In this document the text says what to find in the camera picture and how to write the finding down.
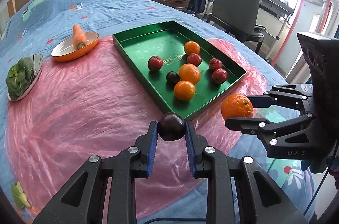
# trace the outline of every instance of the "black cable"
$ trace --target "black cable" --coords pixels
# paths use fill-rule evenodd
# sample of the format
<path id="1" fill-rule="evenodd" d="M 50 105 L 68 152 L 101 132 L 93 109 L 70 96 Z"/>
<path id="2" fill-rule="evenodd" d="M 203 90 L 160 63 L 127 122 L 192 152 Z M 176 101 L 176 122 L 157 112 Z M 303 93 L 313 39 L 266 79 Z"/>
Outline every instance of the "black cable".
<path id="1" fill-rule="evenodd" d="M 206 221 L 206 218 L 154 218 L 146 221 L 144 224 L 150 224 L 156 221 Z"/>
<path id="2" fill-rule="evenodd" d="M 322 184 L 324 183 L 324 181 L 325 181 L 325 179 L 326 179 L 326 176 L 327 176 L 327 174 L 329 173 L 329 170 L 330 170 L 330 168 L 331 168 L 331 166 L 332 166 L 332 164 L 333 164 L 333 161 L 334 161 L 334 159 L 335 159 L 335 157 L 336 157 L 337 150 L 338 150 L 338 146 L 339 146 L 339 139 L 337 139 L 337 144 L 336 144 L 336 147 L 334 148 L 334 152 L 333 152 L 333 156 L 332 156 L 332 158 L 331 158 L 331 161 L 330 161 L 330 163 L 329 163 L 328 166 L 327 166 L 327 170 L 326 170 L 326 172 L 325 172 L 325 174 L 324 174 L 324 176 L 323 176 L 323 178 L 322 178 L 322 180 L 321 180 L 321 182 L 320 182 L 320 184 L 319 184 L 319 186 L 318 186 L 316 192 L 314 193 L 314 195 L 313 195 L 313 197 L 312 197 L 312 199 L 311 199 L 309 205 L 307 206 L 306 210 L 304 211 L 304 215 L 307 213 L 307 211 L 308 211 L 309 208 L 311 207 L 311 205 L 312 205 L 314 199 L 316 198 L 316 196 L 317 196 L 317 194 L 318 194 L 318 192 L 319 192 L 319 190 L 320 190 L 320 187 L 321 187 Z"/>

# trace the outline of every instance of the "blue gripper pad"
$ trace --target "blue gripper pad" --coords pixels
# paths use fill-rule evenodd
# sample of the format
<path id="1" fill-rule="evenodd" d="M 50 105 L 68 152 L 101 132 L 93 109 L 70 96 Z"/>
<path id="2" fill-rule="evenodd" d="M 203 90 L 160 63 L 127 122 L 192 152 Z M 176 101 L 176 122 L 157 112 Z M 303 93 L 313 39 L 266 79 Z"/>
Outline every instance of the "blue gripper pad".
<path id="1" fill-rule="evenodd" d="M 154 129 L 153 129 L 153 132 L 152 132 L 152 137 L 151 137 L 151 140 L 150 140 L 149 151 L 147 153 L 146 173 L 147 173 L 148 177 L 150 177 L 150 175 L 152 173 L 153 165 L 154 165 L 155 152 L 157 150 L 157 142 L 158 142 L 157 126 L 158 126 L 158 122 L 154 126 Z"/>
<path id="2" fill-rule="evenodd" d="M 186 141 L 187 156 L 189 158 L 189 170 L 191 171 L 192 176 L 194 177 L 197 172 L 197 168 L 195 166 L 195 150 L 194 150 L 194 145 L 193 145 L 192 136 L 189 130 L 188 123 L 186 123 L 185 141 Z"/>

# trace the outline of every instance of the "black bag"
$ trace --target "black bag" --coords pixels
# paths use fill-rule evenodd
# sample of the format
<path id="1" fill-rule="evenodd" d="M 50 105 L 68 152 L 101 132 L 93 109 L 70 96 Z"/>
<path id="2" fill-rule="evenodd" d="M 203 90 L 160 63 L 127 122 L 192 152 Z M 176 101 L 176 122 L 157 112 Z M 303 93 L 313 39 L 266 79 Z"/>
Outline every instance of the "black bag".
<path id="1" fill-rule="evenodd" d="M 188 10 L 195 12 L 196 14 L 203 13 L 205 11 L 206 0 L 189 0 Z"/>

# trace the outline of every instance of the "drawer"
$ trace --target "drawer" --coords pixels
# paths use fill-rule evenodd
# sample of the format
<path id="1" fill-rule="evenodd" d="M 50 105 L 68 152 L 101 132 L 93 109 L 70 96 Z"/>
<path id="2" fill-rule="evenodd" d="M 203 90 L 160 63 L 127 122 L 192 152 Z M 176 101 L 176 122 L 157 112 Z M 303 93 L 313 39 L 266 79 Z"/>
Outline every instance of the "drawer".
<path id="1" fill-rule="evenodd" d="M 164 5 L 167 4 L 167 0 L 152 0 L 152 1 L 158 2 L 160 4 L 164 4 Z"/>
<path id="2" fill-rule="evenodd" d="M 187 8 L 189 0 L 167 0 L 167 6 L 173 8 Z"/>

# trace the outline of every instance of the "orange bowl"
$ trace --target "orange bowl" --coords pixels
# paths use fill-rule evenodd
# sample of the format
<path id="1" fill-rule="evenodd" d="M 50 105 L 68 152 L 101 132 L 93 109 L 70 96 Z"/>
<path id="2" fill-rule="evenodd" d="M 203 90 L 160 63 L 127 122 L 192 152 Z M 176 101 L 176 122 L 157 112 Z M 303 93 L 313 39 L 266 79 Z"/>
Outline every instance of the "orange bowl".
<path id="1" fill-rule="evenodd" d="M 58 62 L 75 60 L 92 50 L 98 44 L 98 33 L 88 32 L 85 33 L 88 43 L 84 48 L 75 50 L 73 47 L 73 37 L 70 37 L 63 42 L 59 43 L 52 50 L 51 56 L 53 60 Z"/>

